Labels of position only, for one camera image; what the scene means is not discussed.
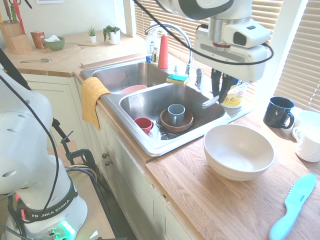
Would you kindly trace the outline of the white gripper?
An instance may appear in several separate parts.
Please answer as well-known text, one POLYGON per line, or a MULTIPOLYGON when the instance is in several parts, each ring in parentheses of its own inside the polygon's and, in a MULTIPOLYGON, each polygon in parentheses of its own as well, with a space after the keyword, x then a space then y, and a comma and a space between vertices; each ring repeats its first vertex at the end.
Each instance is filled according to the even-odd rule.
POLYGON ((194 59, 212 68, 212 94, 219 96, 219 103, 224 102, 234 78, 247 83, 261 79, 269 57, 269 50, 263 45, 252 48, 231 45, 227 50, 218 50, 208 38, 208 30, 203 28, 196 30, 193 49, 194 59))

